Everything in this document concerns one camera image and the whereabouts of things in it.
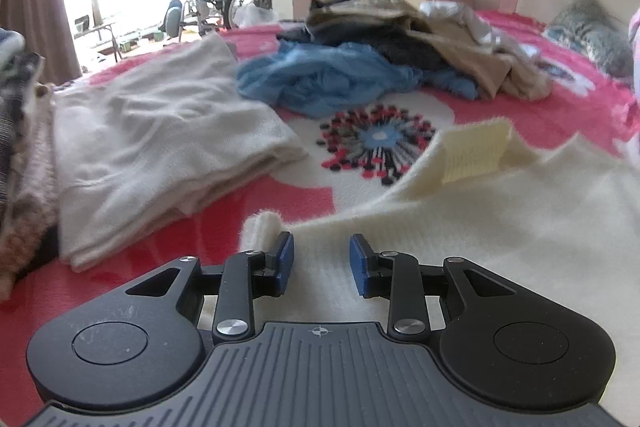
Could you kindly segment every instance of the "cream knit sweater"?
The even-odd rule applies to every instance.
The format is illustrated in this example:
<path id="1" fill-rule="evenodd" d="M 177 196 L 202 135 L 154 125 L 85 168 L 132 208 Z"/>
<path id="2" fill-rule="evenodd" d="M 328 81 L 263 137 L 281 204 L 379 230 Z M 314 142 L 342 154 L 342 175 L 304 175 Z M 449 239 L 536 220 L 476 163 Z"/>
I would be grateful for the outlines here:
<path id="1" fill-rule="evenodd" d="M 356 232 L 423 264 L 466 257 L 601 325 L 617 354 L 602 405 L 640 423 L 640 173 L 581 137 L 543 154 L 506 120 L 454 127 L 381 198 L 306 223 L 258 214 L 241 250 L 280 230 L 296 259 L 286 294 L 255 302 L 259 320 L 386 324 L 388 302 L 359 297 L 351 276 Z"/>

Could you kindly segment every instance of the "red and white blanket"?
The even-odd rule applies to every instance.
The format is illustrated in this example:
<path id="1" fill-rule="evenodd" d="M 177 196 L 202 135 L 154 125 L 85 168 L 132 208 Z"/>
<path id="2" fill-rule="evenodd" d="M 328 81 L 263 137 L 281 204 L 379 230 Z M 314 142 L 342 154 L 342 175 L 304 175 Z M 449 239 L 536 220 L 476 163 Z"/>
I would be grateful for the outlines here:
<path id="1" fill-rule="evenodd" d="M 434 130 L 504 116 L 534 147 L 556 148 L 581 133 L 615 154 L 617 142 L 627 142 L 640 129 L 638 104 L 628 88 L 604 77 L 586 58 L 543 38 L 541 25 L 517 15 L 481 15 L 519 42 L 539 49 L 547 67 L 558 76 L 548 98 L 531 103 L 498 95 L 495 100 L 470 102 L 423 89 L 389 95 L 380 101 L 382 107 L 358 108 L 324 121 L 281 111 L 308 148 L 305 160 L 235 190 L 87 272 L 74 273 L 54 261 L 17 284 L 12 299 L 0 304 L 0 418 L 9 427 L 18 427 L 40 408 L 24 352 L 30 336 L 48 320 L 181 255 L 197 255 L 203 264 L 221 263 L 236 251 L 243 221 L 260 210 L 276 210 L 291 222 L 370 200 L 409 168 L 412 158 L 428 146 Z M 233 30 L 224 38 L 236 45 L 239 59 L 244 59 L 275 51 L 278 31 L 276 26 Z M 109 82 L 154 56 L 127 59 L 87 82 Z M 347 162 L 353 144 L 341 142 L 332 130 L 357 126 L 365 116 L 375 120 L 379 129 L 359 145 L 367 148 L 367 154 Z M 407 133 L 396 145 L 385 125 L 398 119 Z"/>

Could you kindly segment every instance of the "circular pad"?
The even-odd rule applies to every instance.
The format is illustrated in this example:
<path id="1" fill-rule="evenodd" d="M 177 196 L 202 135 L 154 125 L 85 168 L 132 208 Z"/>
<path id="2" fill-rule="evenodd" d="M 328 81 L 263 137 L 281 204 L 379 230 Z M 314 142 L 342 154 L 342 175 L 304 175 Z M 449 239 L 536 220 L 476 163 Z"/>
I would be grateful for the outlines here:
<path id="1" fill-rule="evenodd" d="M 505 357 L 523 363 L 550 363 L 564 357 L 569 340 L 562 331 L 538 322 L 519 322 L 500 328 L 495 347 Z"/>
<path id="2" fill-rule="evenodd" d="M 73 346 L 76 355 L 85 362 L 113 365 L 138 356 L 147 342 L 142 328 L 124 322 L 104 322 L 80 331 Z"/>

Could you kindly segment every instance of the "blue gripper pad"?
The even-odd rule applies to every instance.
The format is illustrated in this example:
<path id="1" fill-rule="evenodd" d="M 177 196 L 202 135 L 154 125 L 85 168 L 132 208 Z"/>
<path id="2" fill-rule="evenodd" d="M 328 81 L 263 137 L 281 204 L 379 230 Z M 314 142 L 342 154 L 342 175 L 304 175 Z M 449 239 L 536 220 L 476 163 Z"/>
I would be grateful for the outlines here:
<path id="1" fill-rule="evenodd" d="M 289 274 L 291 273 L 291 267 L 293 266 L 293 234 L 281 233 L 278 236 L 276 244 L 278 248 L 278 271 L 276 273 L 276 293 L 282 295 L 287 289 L 287 282 L 289 281 Z"/>
<path id="2" fill-rule="evenodd" d="M 358 288 L 358 294 L 367 296 L 368 282 L 367 276 L 367 255 L 362 249 L 362 244 L 358 242 L 356 235 L 352 235 L 349 240 L 349 263 L 351 264 L 351 273 L 353 280 Z"/>

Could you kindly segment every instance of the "wheelchair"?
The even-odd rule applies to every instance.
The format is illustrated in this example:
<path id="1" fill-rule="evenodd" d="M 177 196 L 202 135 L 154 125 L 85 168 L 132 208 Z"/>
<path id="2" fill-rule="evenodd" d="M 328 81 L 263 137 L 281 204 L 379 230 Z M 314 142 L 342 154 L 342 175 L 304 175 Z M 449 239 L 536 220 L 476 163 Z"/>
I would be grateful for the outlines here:
<path id="1" fill-rule="evenodd" d="M 253 3 L 259 8 L 271 9 L 271 0 L 188 0 L 184 4 L 173 0 L 160 26 L 169 37 L 182 39 L 182 30 L 187 26 L 197 26 L 200 36 L 211 30 L 237 27 L 234 16 L 239 7 Z"/>

